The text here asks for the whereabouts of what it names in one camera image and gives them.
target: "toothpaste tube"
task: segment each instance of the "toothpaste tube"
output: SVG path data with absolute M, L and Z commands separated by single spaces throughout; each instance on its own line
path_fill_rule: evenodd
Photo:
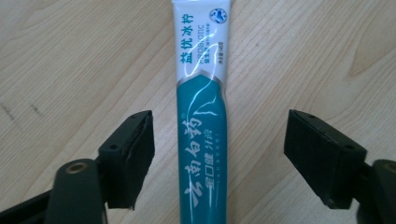
M 231 0 L 173 0 L 180 223 L 227 222 L 224 103 Z

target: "metal screw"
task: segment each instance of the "metal screw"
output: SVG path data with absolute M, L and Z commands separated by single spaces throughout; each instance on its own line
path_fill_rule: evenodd
M 88 168 L 87 163 L 85 162 L 76 162 L 74 164 L 69 165 L 69 167 L 67 167 L 66 172 L 70 175 L 74 175 L 77 174 L 85 169 Z

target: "light wooden surface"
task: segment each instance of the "light wooden surface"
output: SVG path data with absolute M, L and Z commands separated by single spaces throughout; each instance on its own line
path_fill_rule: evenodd
M 332 211 L 283 154 L 288 111 L 312 113 L 396 160 L 396 2 L 233 1 L 227 82 L 230 223 L 356 223 Z M 178 223 L 170 0 L 0 2 L 0 209 L 95 158 L 151 109 L 156 155 L 135 211 L 110 223 Z

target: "wooden table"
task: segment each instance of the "wooden table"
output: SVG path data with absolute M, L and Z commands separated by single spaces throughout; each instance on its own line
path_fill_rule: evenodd
M 288 111 L 396 160 L 396 2 L 233 1 L 227 81 L 229 223 L 356 223 L 324 206 L 283 154 Z M 50 189 L 68 161 L 151 109 L 156 155 L 135 211 L 178 223 L 170 0 L 0 2 L 0 209 Z

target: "white label section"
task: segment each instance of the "white label section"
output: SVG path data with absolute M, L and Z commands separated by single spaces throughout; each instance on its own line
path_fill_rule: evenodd
M 226 80 L 230 0 L 174 0 L 177 82 L 206 75 Z

